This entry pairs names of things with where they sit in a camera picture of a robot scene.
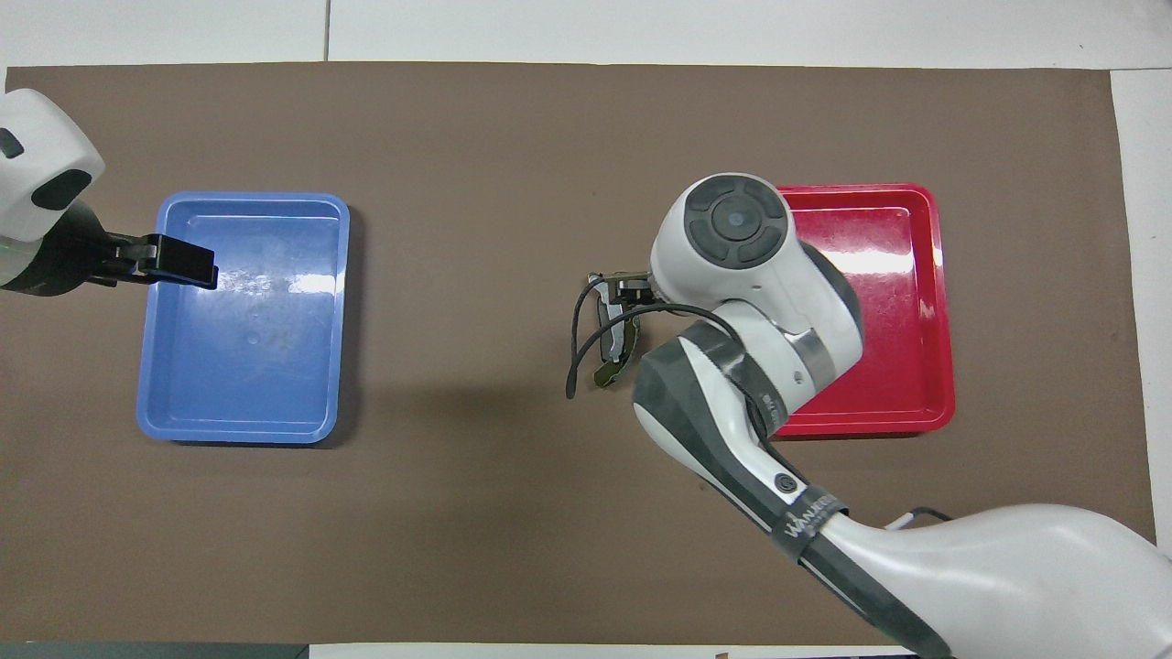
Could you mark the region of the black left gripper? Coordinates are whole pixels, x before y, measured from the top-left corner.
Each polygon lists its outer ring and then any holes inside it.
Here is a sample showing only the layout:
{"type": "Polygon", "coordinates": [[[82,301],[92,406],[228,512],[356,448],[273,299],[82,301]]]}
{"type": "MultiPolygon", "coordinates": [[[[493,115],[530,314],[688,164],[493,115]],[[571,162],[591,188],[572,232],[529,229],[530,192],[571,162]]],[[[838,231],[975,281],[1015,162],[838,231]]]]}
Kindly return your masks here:
{"type": "Polygon", "coordinates": [[[35,242],[1,242],[1,285],[21,295],[64,295],[91,280],[154,285],[170,283],[216,288],[214,251],[159,233],[113,235],[82,201],[71,203],[35,242]]]}

